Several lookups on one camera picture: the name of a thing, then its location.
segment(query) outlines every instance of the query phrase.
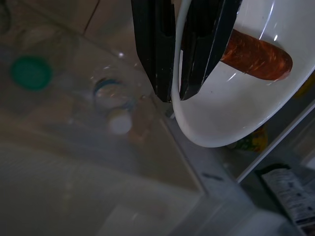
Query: white bowl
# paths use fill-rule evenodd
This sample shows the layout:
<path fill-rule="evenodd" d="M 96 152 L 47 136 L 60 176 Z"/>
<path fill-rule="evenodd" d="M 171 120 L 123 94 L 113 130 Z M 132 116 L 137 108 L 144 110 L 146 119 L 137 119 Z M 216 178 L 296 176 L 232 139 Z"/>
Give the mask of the white bowl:
<path fill-rule="evenodd" d="M 179 126 L 200 146 L 224 146 L 253 132 L 315 69 L 314 0 L 243 0 L 234 28 L 283 48 L 293 69 L 285 80 L 270 82 L 219 62 L 200 92 L 180 102 Z"/>

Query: sausage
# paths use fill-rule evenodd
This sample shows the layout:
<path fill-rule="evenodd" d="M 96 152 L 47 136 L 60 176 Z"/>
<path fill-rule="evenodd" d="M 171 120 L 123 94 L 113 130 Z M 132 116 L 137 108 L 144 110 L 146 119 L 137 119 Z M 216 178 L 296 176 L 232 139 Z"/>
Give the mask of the sausage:
<path fill-rule="evenodd" d="M 225 64 L 262 80 L 281 80 L 292 69 L 293 61 L 284 50 L 233 30 L 221 58 Z"/>

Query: white bottle cap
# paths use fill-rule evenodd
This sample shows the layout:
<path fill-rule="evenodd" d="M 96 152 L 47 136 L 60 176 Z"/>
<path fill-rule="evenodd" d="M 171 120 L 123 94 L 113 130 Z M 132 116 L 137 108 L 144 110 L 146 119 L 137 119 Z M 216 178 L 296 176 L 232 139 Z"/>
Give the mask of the white bottle cap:
<path fill-rule="evenodd" d="M 109 129 L 117 135 L 126 134 L 132 127 L 131 116 L 126 110 L 113 110 L 108 115 L 107 120 Z"/>

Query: green bottle cap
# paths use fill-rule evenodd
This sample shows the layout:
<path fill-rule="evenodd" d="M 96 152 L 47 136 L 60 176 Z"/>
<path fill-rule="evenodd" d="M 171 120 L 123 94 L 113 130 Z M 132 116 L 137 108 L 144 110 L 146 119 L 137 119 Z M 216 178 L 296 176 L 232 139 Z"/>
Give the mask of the green bottle cap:
<path fill-rule="evenodd" d="M 52 74 L 50 65 L 36 56 L 20 57 L 11 66 L 12 79 L 29 90 L 45 88 L 51 81 Z"/>

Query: label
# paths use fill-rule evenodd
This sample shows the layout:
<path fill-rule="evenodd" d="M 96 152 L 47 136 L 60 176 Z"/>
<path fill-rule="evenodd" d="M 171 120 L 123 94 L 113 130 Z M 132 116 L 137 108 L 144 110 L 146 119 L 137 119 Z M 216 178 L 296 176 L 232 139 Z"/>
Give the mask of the label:
<path fill-rule="evenodd" d="M 276 169 L 262 175 L 262 178 L 304 235 L 313 236 L 315 199 L 305 191 L 296 175 L 288 169 Z"/>

